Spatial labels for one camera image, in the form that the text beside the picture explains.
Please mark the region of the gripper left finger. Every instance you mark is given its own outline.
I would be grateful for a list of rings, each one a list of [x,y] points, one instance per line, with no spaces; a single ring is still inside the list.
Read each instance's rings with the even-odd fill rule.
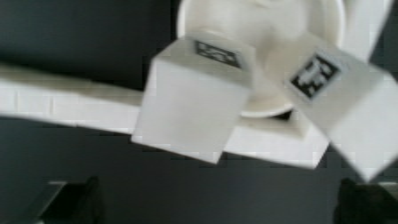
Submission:
[[[100,178],[51,181],[35,206],[33,224],[106,224]]]

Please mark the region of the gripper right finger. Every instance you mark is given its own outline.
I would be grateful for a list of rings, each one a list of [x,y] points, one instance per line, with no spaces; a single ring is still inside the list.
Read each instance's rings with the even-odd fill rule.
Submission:
[[[340,183],[335,224],[398,224],[398,183]]]

